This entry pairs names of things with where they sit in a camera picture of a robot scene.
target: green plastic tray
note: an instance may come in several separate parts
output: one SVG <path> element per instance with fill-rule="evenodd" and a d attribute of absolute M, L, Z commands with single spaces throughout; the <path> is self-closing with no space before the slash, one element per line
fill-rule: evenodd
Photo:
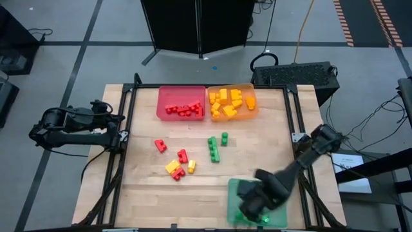
<path fill-rule="evenodd" d="M 228 183 L 227 222 L 229 224 L 234 226 L 276 227 L 280 229 L 288 227 L 286 204 L 283 204 L 280 208 L 273 211 L 266 209 L 263 216 L 268 218 L 268 222 L 256 223 L 247 220 L 239 210 L 239 205 L 241 204 L 241 199 L 237 195 L 239 180 L 240 179 L 230 179 Z"/>

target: yellow lego brick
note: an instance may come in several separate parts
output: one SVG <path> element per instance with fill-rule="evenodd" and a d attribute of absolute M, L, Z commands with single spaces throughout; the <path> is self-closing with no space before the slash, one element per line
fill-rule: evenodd
<path fill-rule="evenodd" d="M 215 102 L 215 103 L 212 105 L 211 112 L 213 113 L 213 112 L 215 112 L 216 110 L 219 110 L 220 106 L 221 106 L 220 103 Z"/>
<path fill-rule="evenodd" d="M 227 89 L 220 89 L 219 93 L 216 94 L 216 98 L 220 100 L 220 104 L 227 104 Z"/>
<path fill-rule="evenodd" d="M 216 102 L 216 93 L 209 93 L 209 101 L 211 104 L 214 104 Z"/>
<path fill-rule="evenodd" d="M 179 168 L 180 164 L 179 162 L 177 162 L 177 160 L 174 160 L 172 162 L 170 162 L 168 165 L 165 166 L 166 171 L 171 174 L 172 172 L 174 172 L 177 168 Z"/>
<path fill-rule="evenodd" d="M 232 101 L 242 100 L 242 91 L 230 90 L 230 98 L 232 99 Z"/>
<path fill-rule="evenodd" d="M 256 105 L 256 100 L 255 100 L 255 98 L 253 98 L 253 97 L 247 97 L 247 98 L 246 98 L 246 105 L 247 105 L 247 108 L 248 108 L 249 110 L 253 110 L 253 109 L 255 108 L 255 105 Z"/>
<path fill-rule="evenodd" d="M 223 107 L 223 113 L 226 116 L 231 117 L 231 116 L 235 116 L 238 113 L 238 111 L 235 110 L 233 106 L 229 105 L 229 106 Z"/>
<path fill-rule="evenodd" d="M 242 105 L 242 103 L 243 103 L 242 100 L 232 101 L 232 105 L 235 109 L 239 108 Z"/>
<path fill-rule="evenodd" d="M 189 165 L 187 167 L 187 172 L 190 173 L 190 174 L 193 174 L 195 168 L 196 168 L 196 161 L 190 160 Z"/>
<path fill-rule="evenodd" d="M 217 111 L 217 110 L 215 110 L 215 111 L 212 113 L 212 117 L 218 118 L 219 116 L 220 116 L 220 112 Z"/>

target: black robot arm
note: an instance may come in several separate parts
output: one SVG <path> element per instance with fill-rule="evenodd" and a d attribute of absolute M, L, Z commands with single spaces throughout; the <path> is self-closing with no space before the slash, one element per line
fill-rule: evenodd
<path fill-rule="evenodd" d="M 306 179 L 302 170 L 307 169 L 321 155 L 336 152 L 343 139 L 341 133 L 336 133 L 326 124 L 318 126 L 310 137 L 304 135 L 294 144 L 297 158 L 284 170 L 270 173 L 257 169 L 255 178 L 261 182 L 254 184 L 253 188 L 239 185 L 238 196 L 243 200 L 239 206 L 240 211 L 249 220 L 260 222 L 263 209 L 266 207 L 274 210 L 284 204 L 292 193 L 298 177 L 301 181 L 302 178 Z M 242 188 L 248 188 L 248 191 L 245 193 Z"/>
<path fill-rule="evenodd" d="M 111 114 L 112 107 L 105 102 L 90 102 L 86 108 L 50 108 L 43 113 L 42 119 L 33 126 L 29 137 L 36 146 L 46 149 L 58 148 L 65 144 L 100 145 L 115 150 L 120 143 L 118 129 L 124 116 Z M 71 134 L 94 129 L 107 129 L 105 133 Z"/>

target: lego brick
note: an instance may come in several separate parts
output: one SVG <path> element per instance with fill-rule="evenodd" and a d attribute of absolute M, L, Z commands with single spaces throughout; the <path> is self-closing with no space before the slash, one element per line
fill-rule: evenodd
<path fill-rule="evenodd" d="M 211 151 L 211 160 L 212 162 L 219 162 L 219 151 L 218 151 L 218 145 L 216 143 L 216 137 L 212 136 L 207 140 L 207 143 L 209 145 L 209 150 Z"/>
<path fill-rule="evenodd" d="M 196 109 L 196 117 L 202 117 L 203 116 L 203 108 L 199 107 Z"/>
<path fill-rule="evenodd" d="M 189 107 L 189 109 L 191 111 L 196 111 L 196 109 L 198 109 L 200 107 L 200 101 L 197 100 L 195 102 L 190 103 L 189 105 L 187 105 Z"/>
<path fill-rule="evenodd" d="M 216 98 L 219 99 L 220 104 L 227 104 L 227 89 L 220 89 Z"/>
<path fill-rule="evenodd" d="M 239 107 L 242 105 L 242 103 L 243 103 L 242 100 L 235 100 L 235 101 L 232 101 L 232 106 L 233 106 L 235 109 L 237 109 L 237 108 L 239 108 Z"/>
<path fill-rule="evenodd" d="M 229 105 L 229 106 L 223 107 L 223 113 L 226 116 L 231 117 L 231 116 L 236 115 L 238 113 L 238 111 L 235 110 L 233 106 Z"/>
<path fill-rule="evenodd" d="M 246 98 L 246 105 L 249 110 L 253 110 L 256 106 L 256 100 L 253 97 Z"/>
<path fill-rule="evenodd" d="M 186 175 L 185 170 L 183 170 L 182 167 L 179 166 L 179 168 L 176 169 L 176 171 L 171 173 L 171 176 L 175 180 L 180 180 L 180 177 L 184 177 Z"/>
<path fill-rule="evenodd" d="M 176 113 L 178 111 L 178 106 L 176 106 L 176 105 L 165 106 L 165 109 L 166 109 L 166 113 L 172 114 L 172 113 Z"/>
<path fill-rule="evenodd" d="M 214 104 L 216 102 L 216 93 L 209 93 L 209 102 Z"/>
<path fill-rule="evenodd" d="M 179 162 L 180 164 L 185 164 L 188 162 L 187 160 L 187 154 L 186 154 L 186 150 L 182 149 L 180 151 L 178 151 L 178 156 L 179 156 Z"/>
<path fill-rule="evenodd" d="M 163 153 L 167 149 L 167 146 L 162 139 L 155 140 L 154 144 L 156 145 L 157 149 L 159 149 L 160 153 Z"/>
<path fill-rule="evenodd" d="M 230 98 L 232 99 L 232 101 L 242 100 L 242 91 L 230 90 Z"/>
<path fill-rule="evenodd" d="M 213 113 L 213 112 L 219 110 L 220 106 L 221 106 L 220 103 L 215 102 L 215 103 L 212 105 L 212 107 L 211 107 L 211 112 Z"/>
<path fill-rule="evenodd" d="M 190 174 L 193 174 L 195 168 L 196 168 L 196 161 L 190 160 L 189 165 L 187 166 L 187 172 Z"/>
<path fill-rule="evenodd" d="M 220 116 L 220 112 L 219 111 L 215 111 L 215 112 L 213 112 L 213 114 L 212 114 L 212 117 L 214 117 L 214 118 L 218 118 Z"/>
<path fill-rule="evenodd" d="M 214 147 L 211 151 L 212 162 L 220 162 L 218 148 Z"/>
<path fill-rule="evenodd" d="M 181 112 L 186 112 L 188 110 L 189 110 L 188 106 L 179 107 L 178 110 L 177 110 L 177 113 L 180 114 Z"/>
<path fill-rule="evenodd" d="M 229 136 L 229 134 L 227 132 L 223 132 L 221 134 L 221 145 L 222 146 L 227 146 L 227 141 L 229 139 L 228 136 Z"/>
<path fill-rule="evenodd" d="M 212 150 L 213 148 L 217 147 L 216 137 L 212 136 L 211 138 L 207 139 L 207 143 L 209 145 L 209 149 Z"/>
<path fill-rule="evenodd" d="M 172 160 L 172 162 L 170 162 L 168 165 L 165 166 L 166 171 L 169 174 L 171 174 L 174 170 L 176 170 L 179 167 L 180 167 L 180 164 L 176 160 Z"/>

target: wooden table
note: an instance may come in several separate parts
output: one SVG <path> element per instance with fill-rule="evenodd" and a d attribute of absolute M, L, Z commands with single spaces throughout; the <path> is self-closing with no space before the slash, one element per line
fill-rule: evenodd
<path fill-rule="evenodd" d="M 305 128 L 312 131 L 323 123 L 314 87 L 298 86 L 298 89 Z M 112 104 L 115 112 L 121 90 L 122 85 L 109 84 L 104 92 L 103 101 Z M 157 97 L 158 89 L 137 91 L 115 226 L 168 228 L 177 223 L 179 228 L 232 228 L 226 220 L 228 180 L 234 177 L 250 179 L 256 168 L 283 169 L 293 160 L 283 92 L 258 89 L 260 112 L 255 119 L 221 123 L 211 122 L 209 115 L 202 122 L 162 122 L 156 116 Z M 299 131 L 293 97 L 289 97 L 295 130 Z M 213 164 L 207 138 L 220 138 L 224 131 L 229 133 L 229 145 L 219 147 L 221 161 Z M 158 152 L 155 139 L 165 141 L 165 153 Z M 164 166 L 177 159 L 176 153 L 182 148 L 196 161 L 196 171 L 176 182 Z M 89 159 L 101 149 L 92 146 Z M 73 223 L 82 220 L 100 197 L 108 157 L 108 154 L 99 157 L 87 168 Z M 330 158 L 322 156 L 313 167 L 320 198 L 337 220 L 346 224 Z M 308 202 L 312 225 L 316 225 L 309 196 Z M 108 222 L 110 206 L 111 199 L 106 207 L 105 222 Z M 298 188 L 294 188 L 287 210 L 288 228 L 304 229 Z"/>

